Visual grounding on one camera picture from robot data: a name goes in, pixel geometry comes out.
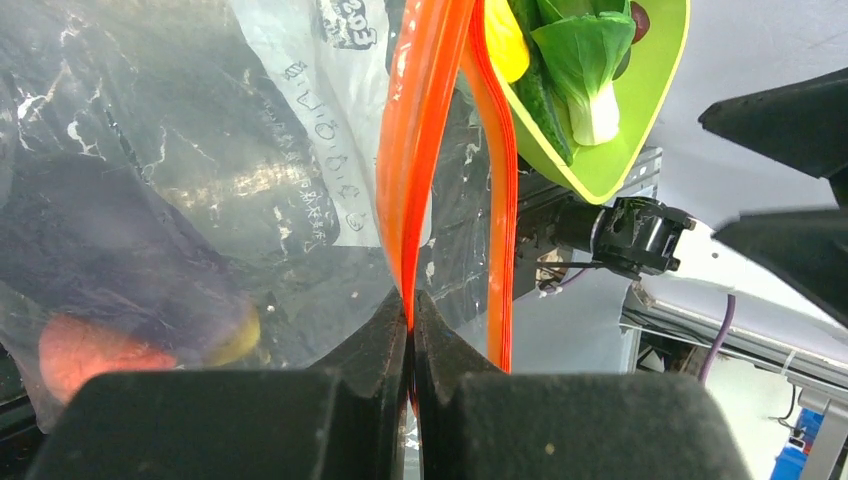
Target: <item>yellow pepper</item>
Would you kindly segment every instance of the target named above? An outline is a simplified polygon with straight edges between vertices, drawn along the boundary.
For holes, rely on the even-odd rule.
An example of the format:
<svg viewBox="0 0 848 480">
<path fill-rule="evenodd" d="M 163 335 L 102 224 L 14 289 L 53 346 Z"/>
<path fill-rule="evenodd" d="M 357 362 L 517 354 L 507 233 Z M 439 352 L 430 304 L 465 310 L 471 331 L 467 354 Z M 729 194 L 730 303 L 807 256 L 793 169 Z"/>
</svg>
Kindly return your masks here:
<svg viewBox="0 0 848 480">
<path fill-rule="evenodd" d="M 486 46 L 492 65 L 507 83 L 524 75 L 530 66 L 530 52 L 524 35 L 507 0 L 486 1 Z"/>
<path fill-rule="evenodd" d="M 259 312 L 250 306 L 244 324 L 223 345 L 216 348 L 204 362 L 209 367 L 220 367 L 244 357 L 259 343 Z"/>
</svg>

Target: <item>leafy green vegetable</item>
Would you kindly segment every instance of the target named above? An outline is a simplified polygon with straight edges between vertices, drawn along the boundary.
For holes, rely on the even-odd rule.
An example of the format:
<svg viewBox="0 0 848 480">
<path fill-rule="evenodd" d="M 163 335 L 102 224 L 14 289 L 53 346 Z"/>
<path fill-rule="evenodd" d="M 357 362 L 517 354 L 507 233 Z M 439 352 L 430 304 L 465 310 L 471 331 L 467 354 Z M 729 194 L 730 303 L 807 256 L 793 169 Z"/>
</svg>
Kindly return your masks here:
<svg viewBox="0 0 848 480">
<path fill-rule="evenodd" d="M 508 0 L 508 3 L 530 52 L 530 65 L 524 75 L 512 84 L 512 90 L 554 151 L 566 165 L 571 165 L 571 151 L 554 107 L 553 81 L 545 69 L 539 47 L 530 37 L 530 32 L 542 25 L 539 6 L 536 0 Z"/>
<path fill-rule="evenodd" d="M 543 26 L 531 36 L 554 90 L 568 106 L 574 141 L 600 145 L 615 138 L 620 119 L 613 75 L 636 23 L 629 0 L 538 0 Z"/>
</svg>

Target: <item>white stem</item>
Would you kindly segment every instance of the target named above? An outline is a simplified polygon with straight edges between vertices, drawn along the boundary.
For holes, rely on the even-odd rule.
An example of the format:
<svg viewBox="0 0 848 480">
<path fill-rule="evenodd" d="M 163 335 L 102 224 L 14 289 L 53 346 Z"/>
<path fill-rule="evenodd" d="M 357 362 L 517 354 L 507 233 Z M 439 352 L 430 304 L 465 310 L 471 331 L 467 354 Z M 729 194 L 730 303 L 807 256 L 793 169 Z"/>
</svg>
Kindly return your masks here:
<svg viewBox="0 0 848 480">
<path fill-rule="evenodd" d="M 589 99 L 589 105 L 568 100 L 568 116 L 574 141 L 580 145 L 593 146 L 609 142 L 618 135 L 618 102 L 612 82 L 606 84 L 598 94 Z"/>
</svg>

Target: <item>clear plastic bag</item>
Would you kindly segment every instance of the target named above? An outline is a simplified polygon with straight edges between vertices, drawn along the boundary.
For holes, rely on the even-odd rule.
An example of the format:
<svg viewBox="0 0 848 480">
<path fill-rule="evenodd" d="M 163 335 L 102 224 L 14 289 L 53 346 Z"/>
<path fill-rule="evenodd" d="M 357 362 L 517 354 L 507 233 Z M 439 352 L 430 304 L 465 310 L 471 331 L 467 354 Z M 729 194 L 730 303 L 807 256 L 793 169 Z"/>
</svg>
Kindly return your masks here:
<svg viewBox="0 0 848 480">
<path fill-rule="evenodd" d="M 402 0 L 0 6 L 0 341 L 42 429 L 98 373 L 304 367 L 370 318 Z M 453 96 L 416 271 L 459 326 L 491 199 Z"/>
</svg>

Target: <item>bok choy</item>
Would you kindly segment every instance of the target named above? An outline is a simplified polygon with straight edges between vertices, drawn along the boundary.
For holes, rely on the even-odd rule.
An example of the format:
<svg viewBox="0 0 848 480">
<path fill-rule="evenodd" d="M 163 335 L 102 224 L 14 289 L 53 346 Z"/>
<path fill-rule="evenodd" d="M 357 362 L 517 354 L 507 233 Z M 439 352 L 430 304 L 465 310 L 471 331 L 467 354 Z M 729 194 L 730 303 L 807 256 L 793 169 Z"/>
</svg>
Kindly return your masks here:
<svg viewBox="0 0 848 480">
<path fill-rule="evenodd" d="M 618 134 L 613 75 L 636 23 L 630 0 L 538 0 L 543 26 L 531 32 L 554 91 L 568 107 L 574 141 L 600 145 Z"/>
</svg>

